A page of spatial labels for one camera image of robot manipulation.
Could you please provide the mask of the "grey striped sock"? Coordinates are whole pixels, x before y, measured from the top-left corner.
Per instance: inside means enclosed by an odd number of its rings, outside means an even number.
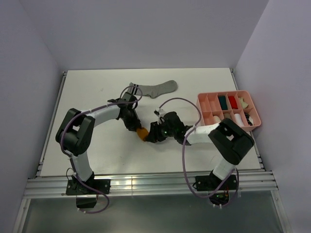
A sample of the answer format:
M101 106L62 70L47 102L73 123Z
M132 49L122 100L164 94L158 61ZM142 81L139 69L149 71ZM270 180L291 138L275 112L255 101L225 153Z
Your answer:
M128 92L133 95L156 99L159 96L175 92L177 89L177 82L174 80L169 80L157 85L139 85L135 83L130 83Z

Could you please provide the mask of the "mustard yellow striped sock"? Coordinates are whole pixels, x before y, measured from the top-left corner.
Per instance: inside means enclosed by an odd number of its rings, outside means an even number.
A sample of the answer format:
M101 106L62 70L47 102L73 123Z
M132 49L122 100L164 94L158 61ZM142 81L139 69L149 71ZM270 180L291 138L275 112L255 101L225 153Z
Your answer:
M137 128L137 129L136 129L136 132L137 132L138 137L139 137L142 141L145 142L147 136L149 135L149 131L148 131L146 128L141 127L141 128Z

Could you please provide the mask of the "dark green reindeer sock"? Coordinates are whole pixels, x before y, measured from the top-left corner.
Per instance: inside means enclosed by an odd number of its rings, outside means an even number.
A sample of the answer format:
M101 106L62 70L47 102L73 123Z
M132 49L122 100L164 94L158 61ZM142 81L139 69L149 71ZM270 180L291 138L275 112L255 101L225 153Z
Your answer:
M227 106L227 103L226 103L226 97L225 96L219 96L218 100L219 100L221 109L222 110L228 110L228 106Z

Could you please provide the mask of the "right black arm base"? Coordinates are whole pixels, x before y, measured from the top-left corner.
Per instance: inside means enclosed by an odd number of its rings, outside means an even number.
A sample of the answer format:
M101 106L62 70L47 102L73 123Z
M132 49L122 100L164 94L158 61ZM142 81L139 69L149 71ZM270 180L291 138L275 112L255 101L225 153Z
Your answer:
M211 172L209 175L195 176L195 182L192 187L198 192L213 192L221 182L222 180ZM213 207L222 208L227 206L238 194L239 184L240 176L238 174L229 175L220 188L208 198Z

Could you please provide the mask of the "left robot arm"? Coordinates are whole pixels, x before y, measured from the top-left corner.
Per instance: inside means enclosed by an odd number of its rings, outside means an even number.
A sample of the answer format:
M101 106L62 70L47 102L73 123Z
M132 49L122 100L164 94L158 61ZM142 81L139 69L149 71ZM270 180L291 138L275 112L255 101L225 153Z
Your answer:
M139 99L125 92L118 99L85 111L71 108L67 111L55 136L61 151L69 158L74 177L79 180L77 188L84 194L94 190L94 172L90 167L87 150L90 146L95 127L110 121L121 119L126 129L136 132L142 129L135 108Z

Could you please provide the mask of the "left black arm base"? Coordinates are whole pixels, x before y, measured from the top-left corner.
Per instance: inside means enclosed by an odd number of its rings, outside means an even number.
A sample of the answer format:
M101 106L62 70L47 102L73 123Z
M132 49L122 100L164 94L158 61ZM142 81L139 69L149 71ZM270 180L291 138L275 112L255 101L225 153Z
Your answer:
M110 179L94 179L90 182L80 182L75 177L68 180L66 196L76 197L76 207L86 213L99 213L108 208L110 199L107 196L110 192ZM99 196L106 198L106 205L101 210L92 211L99 201Z

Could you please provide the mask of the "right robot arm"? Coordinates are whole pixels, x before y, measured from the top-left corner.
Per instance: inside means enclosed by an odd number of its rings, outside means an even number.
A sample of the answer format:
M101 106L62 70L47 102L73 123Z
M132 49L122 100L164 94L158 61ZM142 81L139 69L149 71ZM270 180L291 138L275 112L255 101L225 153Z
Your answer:
M249 150L254 146L252 137L231 119L225 118L219 123L205 126L188 126L176 112L154 111L157 121L150 125L144 141L157 143L174 138L186 146L210 143L213 144L222 159L212 170L210 183L215 189L221 189L227 183L227 175L236 168Z

